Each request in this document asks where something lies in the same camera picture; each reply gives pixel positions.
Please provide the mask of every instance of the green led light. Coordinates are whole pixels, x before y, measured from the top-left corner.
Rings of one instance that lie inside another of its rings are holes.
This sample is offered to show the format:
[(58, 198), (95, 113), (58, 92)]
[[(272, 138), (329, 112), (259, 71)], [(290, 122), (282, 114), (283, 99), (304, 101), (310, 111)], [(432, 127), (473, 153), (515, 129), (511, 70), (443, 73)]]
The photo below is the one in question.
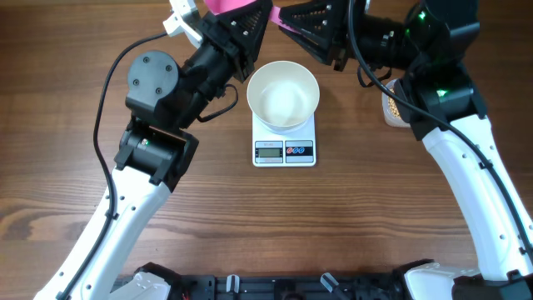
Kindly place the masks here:
[(447, 93), (448, 93), (448, 91), (445, 91), (445, 90), (436, 91), (436, 94), (439, 95), (439, 97), (442, 97), (442, 96), (446, 95)]

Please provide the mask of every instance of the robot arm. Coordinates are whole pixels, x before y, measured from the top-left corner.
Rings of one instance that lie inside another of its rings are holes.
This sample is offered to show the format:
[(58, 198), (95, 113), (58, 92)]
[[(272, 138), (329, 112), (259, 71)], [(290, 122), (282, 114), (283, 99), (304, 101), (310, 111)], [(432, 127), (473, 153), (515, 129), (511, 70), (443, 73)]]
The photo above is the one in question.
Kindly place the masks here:
[[(481, 95), (461, 64), (479, 28), (476, 6), (461, 0), (449, 4), (455, 14), (468, 12), (451, 22), (447, 19), (450, 14), (436, 6), (436, 0), (426, 0), (416, 5), (402, 24), (367, 16), (369, 2), (360, 0), (356, 6), (363, 57), (374, 68), (406, 70), (395, 91), (409, 103), (455, 125), (478, 144), (511, 195), (514, 212), (485, 166), (463, 141), (399, 107), (402, 118), (437, 161), (456, 195), (474, 239), (481, 275), (486, 281), (507, 283), (509, 274), (516, 270), (522, 276), (533, 273), (513, 220), (517, 215), (526, 228), (533, 229), (533, 224), (496, 151)], [(132, 120), (112, 172), (120, 197), (117, 214), (102, 246), (69, 293), (71, 299), (120, 299), (133, 294), (139, 299), (167, 298), (172, 284), (144, 272), (124, 289), (108, 294), (141, 231), (168, 199), (192, 160), (198, 141), (182, 129), (195, 119), (205, 122), (217, 116), (200, 114), (213, 98), (224, 93), (231, 77), (244, 82), (252, 73), (272, 9), (268, 0), (255, 1), (200, 19), (192, 1), (172, 0), (171, 4), (173, 14), (164, 22), (165, 29), (169, 35), (185, 33), (197, 51), (181, 67), (163, 52), (143, 53), (133, 62), (126, 100)], [(341, 71), (347, 59), (354, 58), (346, 38), (346, 4), (346, 0), (326, 0), (284, 7), (279, 17), (292, 30), (282, 31), (319, 62), (335, 61), (335, 69)], [(106, 196), (107, 192), (67, 261), (36, 299), (68, 296), (62, 291), (105, 220)], [(532, 238), (531, 232), (526, 236)], [(406, 271), (403, 283), (414, 299), (433, 298), (435, 293), (451, 298), (452, 288), (454, 296), (457, 291), (468, 290), (468, 282), (465, 286), (454, 282), (454, 278), (465, 275), (475, 272), (414, 267)]]

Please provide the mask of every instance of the black mounting base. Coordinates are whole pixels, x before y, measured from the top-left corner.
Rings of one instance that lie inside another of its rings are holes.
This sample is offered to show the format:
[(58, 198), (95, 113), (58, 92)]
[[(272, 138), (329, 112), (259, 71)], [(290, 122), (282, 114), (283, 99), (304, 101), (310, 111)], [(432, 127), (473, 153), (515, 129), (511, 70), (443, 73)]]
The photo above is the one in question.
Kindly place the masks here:
[[(433, 260), (412, 262), (390, 273), (329, 277), (335, 284), (325, 279), (326, 274), (322, 277), (182, 276), (151, 262), (137, 272), (163, 278), (172, 286), (167, 298), (172, 300), (403, 300), (411, 299), (403, 275), (426, 263)], [(132, 277), (117, 280), (113, 291), (131, 280)]]

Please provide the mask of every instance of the wooden table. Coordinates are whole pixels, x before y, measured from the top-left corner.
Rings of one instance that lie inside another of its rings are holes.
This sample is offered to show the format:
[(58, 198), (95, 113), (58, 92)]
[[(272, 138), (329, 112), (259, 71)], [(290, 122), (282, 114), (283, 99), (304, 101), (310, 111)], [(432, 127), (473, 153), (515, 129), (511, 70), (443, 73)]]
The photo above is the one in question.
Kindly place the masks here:
[[(401, 20), (412, 3), (375, 0), (371, 13)], [(481, 35), (466, 66), (486, 97), (507, 169), (533, 208), (533, 21), (526, 3), (482, 2)], [(92, 149), (103, 79), (127, 45), (162, 31), (168, 9), (0, 9), (1, 299), (31, 298), (92, 216), (106, 184)], [(166, 37), (125, 57), (112, 78), (100, 134), (110, 165), (129, 119), (129, 64), (150, 49), (180, 64), (194, 52), (184, 36)], [(475, 266), (470, 234), (441, 170), (409, 130), (384, 123), (381, 95), (359, 87), (357, 63), (335, 72), (269, 25), (256, 69), (276, 60), (303, 64), (320, 84), (317, 165), (253, 167), (247, 85), (237, 85), (241, 101), (232, 111), (190, 127), (201, 142), (192, 165), (123, 273), (147, 262), (216, 275), (388, 271), (420, 258)], [(206, 113), (230, 101), (216, 100)]]

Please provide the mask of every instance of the digital display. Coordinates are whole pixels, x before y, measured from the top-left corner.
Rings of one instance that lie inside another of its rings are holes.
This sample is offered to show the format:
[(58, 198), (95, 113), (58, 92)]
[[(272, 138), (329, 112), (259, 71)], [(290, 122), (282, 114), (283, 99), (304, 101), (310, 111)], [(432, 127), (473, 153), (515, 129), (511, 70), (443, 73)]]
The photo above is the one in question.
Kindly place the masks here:
[(260, 158), (280, 158), (281, 157), (281, 151), (278, 148), (259, 148), (257, 149), (259, 152)]

